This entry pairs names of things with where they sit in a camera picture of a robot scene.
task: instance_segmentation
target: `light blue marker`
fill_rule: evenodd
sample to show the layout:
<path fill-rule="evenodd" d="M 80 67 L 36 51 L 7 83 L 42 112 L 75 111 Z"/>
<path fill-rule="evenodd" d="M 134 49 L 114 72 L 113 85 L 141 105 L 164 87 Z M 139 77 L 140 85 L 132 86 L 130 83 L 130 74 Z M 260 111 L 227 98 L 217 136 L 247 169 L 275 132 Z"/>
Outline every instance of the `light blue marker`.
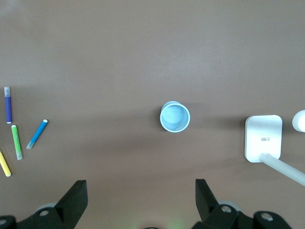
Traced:
<path fill-rule="evenodd" d="M 28 144 L 27 149 L 32 149 L 33 145 L 35 144 L 35 142 L 37 141 L 37 139 L 39 138 L 39 136 L 41 135 L 41 133 L 43 132 L 43 130 L 47 124 L 48 124 L 48 120 L 44 119 L 42 121 L 42 123 L 40 124 L 40 126 L 38 127 L 38 129 L 37 129 L 36 133 L 34 134 L 34 136 L 32 137 L 32 139 L 30 140 L 30 143 Z"/>

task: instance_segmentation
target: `white paper cup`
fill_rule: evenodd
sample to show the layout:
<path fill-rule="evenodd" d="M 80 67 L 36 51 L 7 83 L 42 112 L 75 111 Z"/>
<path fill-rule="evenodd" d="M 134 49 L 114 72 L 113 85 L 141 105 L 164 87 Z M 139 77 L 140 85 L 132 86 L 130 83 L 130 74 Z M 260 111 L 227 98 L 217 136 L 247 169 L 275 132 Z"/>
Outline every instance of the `white paper cup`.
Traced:
<path fill-rule="evenodd" d="M 305 132 L 305 110 L 295 114 L 292 125 L 299 132 Z"/>
<path fill-rule="evenodd" d="M 190 120 L 190 112 L 179 102 L 169 101 L 161 109 L 161 125 L 169 132 L 183 131 L 189 125 Z"/>

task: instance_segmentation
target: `white lamp base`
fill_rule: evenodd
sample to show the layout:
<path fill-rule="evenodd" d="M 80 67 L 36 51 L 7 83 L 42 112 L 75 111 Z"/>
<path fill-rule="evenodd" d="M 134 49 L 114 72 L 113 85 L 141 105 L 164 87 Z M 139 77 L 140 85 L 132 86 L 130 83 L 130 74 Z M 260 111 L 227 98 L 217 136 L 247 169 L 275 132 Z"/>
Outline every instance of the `white lamp base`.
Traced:
<path fill-rule="evenodd" d="M 261 154 L 270 154 L 279 159 L 282 144 L 281 117 L 277 115 L 253 115 L 245 125 L 244 156 L 252 162 L 262 162 Z"/>

